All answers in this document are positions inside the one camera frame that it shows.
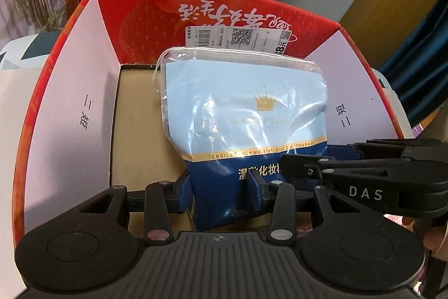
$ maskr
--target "finger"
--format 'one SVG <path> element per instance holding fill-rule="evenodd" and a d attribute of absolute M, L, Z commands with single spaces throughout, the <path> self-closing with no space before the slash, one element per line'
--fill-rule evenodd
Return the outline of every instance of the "finger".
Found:
<path fill-rule="evenodd" d="M 445 238 L 447 233 L 447 226 L 433 227 L 426 234 L 423 239 L 424 246 L 434 252 L 448 251 L 445 248 Z"/>
<path fill-rule="evenodd" d="M 402 218 L 402 226 L 406 228 L 409 232 L 414 233 L 414 219 L 409 217 Z"/>
<path fill-rule="evenodd" d="M 413 224 L 413 222 L 414 222 L 414 218 L 410 218 L 410 217 L 402 218 L 402 225 L 410 225 L 410 224 Z"/>

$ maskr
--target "drawstring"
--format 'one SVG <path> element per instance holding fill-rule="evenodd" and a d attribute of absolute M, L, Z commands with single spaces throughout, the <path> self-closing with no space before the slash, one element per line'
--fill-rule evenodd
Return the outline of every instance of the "drawstring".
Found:
<path fill-rule="evenodd" d="M 152 86 L 155 87 L 155 93 L 159 94 L 159 90 L 157 89 L 157 84 L 158 84 L 158 68 L 160 67 L 161 63 L 162 63 L 162 59 L 168 55 L 171 52 L 171 48 L 169 48 L 168 50 L 165 50 L 164 52 L 162 52 L 162 54 L 159 56 L 157 63 L 155 64 L 155 70 L 154 70 L 154 74 L 152 75 Z"/>

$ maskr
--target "cardboard box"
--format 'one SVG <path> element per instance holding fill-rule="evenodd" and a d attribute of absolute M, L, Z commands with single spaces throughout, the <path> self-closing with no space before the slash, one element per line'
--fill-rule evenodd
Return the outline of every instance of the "cardboard box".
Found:
<path fill-rule="evenodd" d="M 201 9 L 206 1 L 213 11 Z M 7 111 L 0 115 L 0 178 L 9 192 L 0 209 L 1 297 L 24 289 L 13 248 L 25 232 L 110 184 L 144 189 L 180 175 L 184 164 L 161 128 L 149 65 L 165 49 L 185 44 L 186 26 L 234 21 L 288 28 L 297 40 L 285 54 L 320 64 L 332 85 L 326 115 L 327 122 L 336 118 L 332 143 L 343 136 L 350 136 L 348 142 L 402 137 L 380 83 L 335 22 L 272 0 L 82 0 L 42 70 L 8 70 L 15 73 L 11 82 L 0 84 Z M 357 88 L 363 91 L 358 100 L 345 103 L 360 120 L 357 132 L 348 133 L 333 106 L 341 93 L 352 100 Z M 261 220 L 254 224 L 265 224 L 266 217 Z M 184 215 L 172 221 L 175 231 L 191 229 Z M 130 230 L 141 232 L 137 215 Z"/>

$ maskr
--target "hand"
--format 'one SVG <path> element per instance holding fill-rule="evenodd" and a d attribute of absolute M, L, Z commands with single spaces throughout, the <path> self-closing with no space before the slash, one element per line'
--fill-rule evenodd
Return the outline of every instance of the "hand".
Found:
<path fill-rule="evenodd" d="M 413 232 L 414 220 L 412 218 L 403 217 L 402 225 Z M 426 232 L 423 239 L 423 245 L 433 251 L 438 259 L 448 261 L 448 229 L 447 225 L 442 227 L 433 227 Z"/>

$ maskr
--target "gold crown logo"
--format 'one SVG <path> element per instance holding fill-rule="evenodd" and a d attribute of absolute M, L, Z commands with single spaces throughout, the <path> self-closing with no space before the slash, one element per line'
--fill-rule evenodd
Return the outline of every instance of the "gold crown logo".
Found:
<path fill-rule="evenodd" d="M 255 97 L 257 101 L 257 111 L 272 111 L 274 108 L 275 98 L 268 96 L 267 94 Z"/>

